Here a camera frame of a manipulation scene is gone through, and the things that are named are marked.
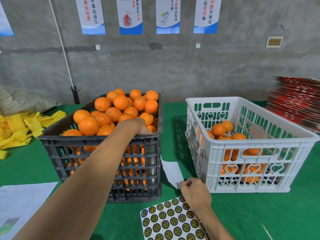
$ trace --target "forearm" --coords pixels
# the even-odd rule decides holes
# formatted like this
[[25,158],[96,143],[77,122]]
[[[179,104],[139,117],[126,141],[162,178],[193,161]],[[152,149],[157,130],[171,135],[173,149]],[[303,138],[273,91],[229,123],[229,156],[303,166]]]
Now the forearm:
[[117,127],[14,239],[89,239],[106,204],[123,153],[137,133],[138,128],[129,121],[126,126]]
[[194,212],[202,222],[211,240],[234,240],[211,207],[203,207]]

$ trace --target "yellow foam net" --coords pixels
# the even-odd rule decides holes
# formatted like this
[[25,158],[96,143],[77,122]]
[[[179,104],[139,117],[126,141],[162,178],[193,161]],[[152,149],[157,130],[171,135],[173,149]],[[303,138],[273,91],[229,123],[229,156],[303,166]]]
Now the yellow foam net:
[[65,116],[66,113],[61,110],[52,116],[43,116],[39,112],[22,112],[7,117],[0,115],[0,160],[8,155],[4,149],[28,145],[32,136],[37,138],[42,135],[44,128]]

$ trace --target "round sticker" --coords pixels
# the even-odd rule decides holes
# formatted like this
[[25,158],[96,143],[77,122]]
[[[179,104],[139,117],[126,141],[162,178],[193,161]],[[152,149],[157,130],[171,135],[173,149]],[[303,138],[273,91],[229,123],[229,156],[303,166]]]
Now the round sticker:
[[188,217],[188,218],[194,218],[194,213],[191,211],[191,210],[188,210],[187,212],[186,212],[186,216]]
[[176,225],[178,224],[178,220],[177,220],[177,218],[175,218],[175,217],[171,218],[171,219],[170,219],[170,222],[171,222],[171,224],[174,225],[174,226],[176,226]]
[[179,215],[179,221],[180,222],[185,222],[186,221],[186,216],[184,214]]
[[195,235],[196,235],[199,239],[204,239],[204,237],[205,237],[205,233],[203,232],[203,230],[200,230],[200,229],[198,229],[198,230],[195,231]]
[[152,230],[151,230],[151,228],[149,228],[149,227],[147,227],[147,228],[144,230],[144,235],[145,235],[146,237],[149,237],[149,236],[151,235],[151,233],[152,233]]
[[156,215],[156,214],[153,214],[152,216],[151,216],[151,221],[152,222],[156,222],[158,220],[158,216]]
[[190,206],[187,203],[184,203],[182,205],[183,209],[185,209],[186,211],[190,209]]
[[176,206],[176,205],[179,204],[179,201],[178,201],[177,199],[173,199],[173,200],[172,200],[172,204],[173,204],[174,206]]
[[176,213],[181,213],[182,212],[182,208],[181,206],[176,206],[176,208],[174,209],[176,211]]
[[163,210],[163,204],[158,204],[158,205],[157,205],[157,209],[158,209],[159,211],[162,211],[162,210]]
[[156,224],[153,225],[153,231],[154,232],[159,232],[160,229],[161,229],[161,226],[160,226],[159,223],[156,223]]
[[167,240],[171,240],[173,238],[173,234],[172,234],[172,231],[170,230],[166,230],[165,233],[164,233],[164,237],[167,239]]
[[185,232],[189,232],[189,231],[190,231],[190,225],[189,225],[188,223],[183,223],[182,229],[183,229]]
[[163,235],[161,233],[157,234],[155,240],[164,240]]
[[143,221],[142,221],[142,225],[143,225],[144,227],[146,227],[147,225],[149,225],[149,223],[150,223],[149,218],[144,218]]
[[168,222],[167,220],[164,220],[161,225],[162,225],[162,227],[163,227],[164,229],[168,229],[169,226],[170,226],[170,224],[169,224],[169,222]]
[[149,212],[150,212],[151,214],[154,214],[154,213],[156,212],[156,208],[155,208],[154,206],[151,206],[151,207],[149,208]]
[[173,209],[169,209],[167,211],[168,216],[173,216],[174,215],[174,210]]
[[176,226],[173,230],[173,233],[178,237],[178,236],[181,236],[182,230],[180,227]]
[[167,201],[167,202],[164,203],[164,206],[167,207],[167,208],[170,208],[171,207],[171,203],[169,201]]
[[196,240],[196,237],[194,236],[194,234],[189,233],[189,234],[186,236],[186,240]]
[[180,196],[180,197],[179,197],[179,201],[182,202],[182,203],[185,203],[185,202],[186,202],[186,200],[184,199],[183,196]]
[[199,222],[195,219],[191,220],[191,226],[193,228],[198,228],[199,227]]
[[143,210],[143,211],[141,212],[141,217],[146,217],[147,214],[148,214],[148,211],[147,211],[147,210]]
[[159,213],[159,217],[160,217],[161,219],[164,219],[164,218],[167,217],[167,214],[166,214],[164,211],[162,211],[162,212]]

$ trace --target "paper document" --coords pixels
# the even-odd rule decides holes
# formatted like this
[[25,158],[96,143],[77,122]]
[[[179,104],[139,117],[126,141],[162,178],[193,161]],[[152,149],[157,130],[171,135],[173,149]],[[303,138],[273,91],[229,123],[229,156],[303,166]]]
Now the paper document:
[[180,189],[179,183],[184,181],[180,167],[176,161],[162,160],[162,167],[170,184],[176,189]]
[[0,240],[11,240],[50,196],[58,182],[0,188]]

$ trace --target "white pipe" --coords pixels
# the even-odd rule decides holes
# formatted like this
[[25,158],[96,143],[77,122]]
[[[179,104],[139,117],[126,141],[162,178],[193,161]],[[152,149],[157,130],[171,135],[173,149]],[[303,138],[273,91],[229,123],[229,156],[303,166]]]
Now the white pipe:
[[68,60],[67,60],[67,56],[66,56],[66,51],[64,50],[64,46],[63,46],[63,42],[62,42],[62,38],[61,38],[61,34],[60,34],[60,31],[59,31],[59,27],[58,27],[58,23],[57,23],[56,15],[54,14],[54,8],[52,7],[51,0],[49,0],[49,3],[50,3],[51,11],[52,11],[52,14],[53,14],[54,22],[56,23],[56,26],[57,26],[57,31],[58,31],[58,35],[59,35],[60,42],[61,42],[61,45],[62,45],[62,50],[63,50],[63,54],[64,54],[64,59],[66,60],[66,67],[67,67],[67,69],[68,69],[68,73],[69,73],[69,77],[70,77],[71,86],[72,86],[72,88],[74,88],[74,86],[73,86],[73,82],[72,82],[71,73],[70,73],[70,68],[69,68],[69,64],[68,64]]

